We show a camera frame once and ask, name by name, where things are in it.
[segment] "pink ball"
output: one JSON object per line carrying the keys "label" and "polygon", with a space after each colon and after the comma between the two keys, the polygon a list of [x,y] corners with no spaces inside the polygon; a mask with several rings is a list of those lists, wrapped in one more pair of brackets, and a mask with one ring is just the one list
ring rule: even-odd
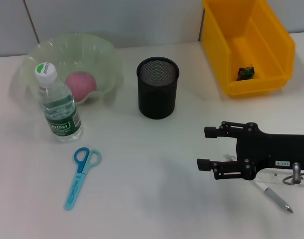
{"label": "pink ball", "polygon": [[83,100],[90,92],[97,90],[97,83],[94,77],[82,71],[71,73],[66,84],[70,88],[75,101]]}

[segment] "plastic bottle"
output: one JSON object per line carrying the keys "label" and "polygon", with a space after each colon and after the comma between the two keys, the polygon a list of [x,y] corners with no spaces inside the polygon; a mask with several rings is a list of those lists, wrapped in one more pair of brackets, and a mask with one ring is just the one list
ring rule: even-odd
{"label": "plastic bottle", "polygon": [[58,78],[53,64],[39,64],[35,74],[40,83],[39,104],[51,131],[60,142],[80,137],[81,121],[69,87]]}

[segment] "table surface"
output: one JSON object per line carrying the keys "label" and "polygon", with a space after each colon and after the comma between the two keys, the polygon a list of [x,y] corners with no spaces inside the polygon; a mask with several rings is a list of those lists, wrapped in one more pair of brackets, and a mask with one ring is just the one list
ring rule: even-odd
{"label": "table surface", "polygon": [[[216,181],[197,158],[224,160],[236,141],[206,139],[221,121],[258,123],[269,133],[304,134],[304,33],[295,73],[271,94],[229,99],[219,89],[199,42],[118,49],[124,78],[101,101],[78,107],[84,133],[60,144],[38,105],[17,81],[23,56],[0,58],[0,239],[293,239],[304,237],[304,188],[273,186],[288,215],[251,182]],[[176,108],[162,120],[138,109],[138,64],[151,56],[180,68]],[[64,204],[80,147],[101,151],[76,205]]]}

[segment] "white wall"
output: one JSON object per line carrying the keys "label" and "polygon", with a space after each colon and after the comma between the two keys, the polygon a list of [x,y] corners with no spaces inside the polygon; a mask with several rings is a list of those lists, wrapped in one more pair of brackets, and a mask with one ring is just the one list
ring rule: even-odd
{"label": "white wall", "polygon": [[289,32],[304,31],[304,0],[267,0]]}
{"label": "white wall", "polygon": [[40,41],[93,32],[116,47],[197,41],[201,0],[26,0]]}
{"label": "white wall", "polygon": [[0,56],[26,54],[36,44],[23,1],[0,0]]}

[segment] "bottle cap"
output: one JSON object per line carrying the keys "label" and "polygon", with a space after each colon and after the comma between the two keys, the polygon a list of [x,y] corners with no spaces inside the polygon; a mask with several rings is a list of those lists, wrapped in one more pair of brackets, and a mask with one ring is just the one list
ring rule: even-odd
{"label": "bottle cap", "polygon": [[34,72],[41,85],[49,85],[58,77],[56,68],[49,62],[39,64]]}

